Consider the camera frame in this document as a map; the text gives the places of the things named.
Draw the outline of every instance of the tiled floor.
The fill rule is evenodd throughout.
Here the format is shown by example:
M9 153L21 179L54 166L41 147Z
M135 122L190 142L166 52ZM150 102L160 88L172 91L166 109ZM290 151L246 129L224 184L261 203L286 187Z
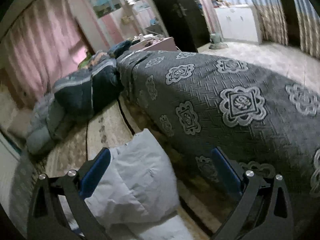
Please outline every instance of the tiled floor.
M239 42L226 43L229 48L212 50L209 49L210 44L206 44L198 51L261 65L320 93L320 61L306 55L299 48L269 42L260 46Z

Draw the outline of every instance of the metal screw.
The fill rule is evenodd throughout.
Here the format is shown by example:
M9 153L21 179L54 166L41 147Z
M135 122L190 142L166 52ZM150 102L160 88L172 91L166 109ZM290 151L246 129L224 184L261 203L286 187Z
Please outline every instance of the metal screw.
M75 170L68 171L69 177L74 177L74 176L76 176L76 174L77 174L77 172Z
M282 177L282 175L277 174L277 175L276 175L276 179L277 179L277 180L282 180L282 179L283 179L283 177Z
M253 177L254 176L254 172L253 171L246 171L245 174L248 176L248 177Z
M44 173L40 174L39 175L39 179L43 180L47 177L47 175L45 175Z

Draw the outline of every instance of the dark doorway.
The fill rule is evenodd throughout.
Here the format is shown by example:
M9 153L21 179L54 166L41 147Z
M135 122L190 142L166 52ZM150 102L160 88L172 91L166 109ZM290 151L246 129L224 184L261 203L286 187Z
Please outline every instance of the dark doorway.
M281 0L288 26L289 45L300 47L300 30L294 0Z
M204 16L195 0L153 0L164 25L179 49L198 52L210 41Z

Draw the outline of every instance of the beige cushion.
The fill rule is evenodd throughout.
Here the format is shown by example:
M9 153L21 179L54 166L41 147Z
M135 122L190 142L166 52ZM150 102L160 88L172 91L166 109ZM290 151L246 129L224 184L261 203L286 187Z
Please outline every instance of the beige cushion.
M8 132L12 133L14 136L26 139L28 127L30 125L32 110L24 108L18 111L16 116L13 118L10 126L8 128Z

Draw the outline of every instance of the blue gripper pad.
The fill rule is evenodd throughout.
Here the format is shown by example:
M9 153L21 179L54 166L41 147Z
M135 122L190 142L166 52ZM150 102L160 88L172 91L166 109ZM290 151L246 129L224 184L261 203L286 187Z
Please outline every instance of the blue gripper pad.
M211 151L213 165L218 172L218 178L225 186L228 194L236 200L242 197L242 181L232 168L229 160L216 147Z
M101 180L103 174L106 172L110 162L111 153L109 149L104 148L99 153L100 156L94 162L90 170L83 176L80 181L80 191L79 196L82 199L91 197L95 188L97 187L99 181Z

